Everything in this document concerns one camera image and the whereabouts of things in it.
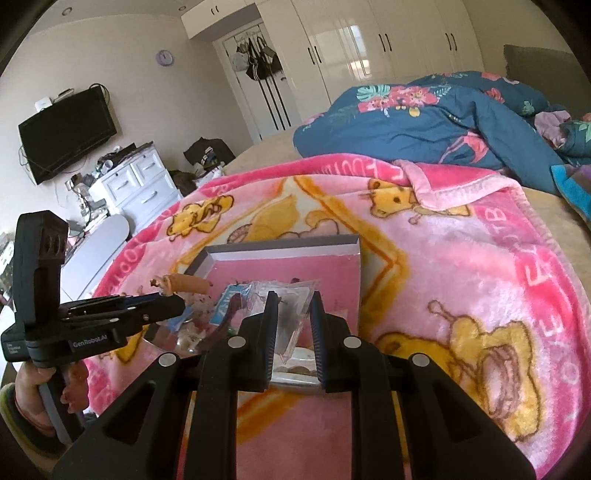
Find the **person's left hand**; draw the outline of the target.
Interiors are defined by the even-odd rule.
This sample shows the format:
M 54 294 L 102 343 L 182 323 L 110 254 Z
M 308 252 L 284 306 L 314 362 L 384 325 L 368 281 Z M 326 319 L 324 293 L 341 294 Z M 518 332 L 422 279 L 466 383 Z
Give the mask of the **person's left hand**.
M 89 406 L 88 369 L 83 361 L 70 364 L 64 372 L 68 380 L 60 395 L 60 402 L 67 406 L 70 414 L 82 412 Z M 56 434 L 49 415 L 45 410 L 39 387 L 46 384 L 55 374 L 63 377 L 60 369 L 40 368 L 25 362 L 15 380 L 15 405 L 21 416 L 42 435 Z

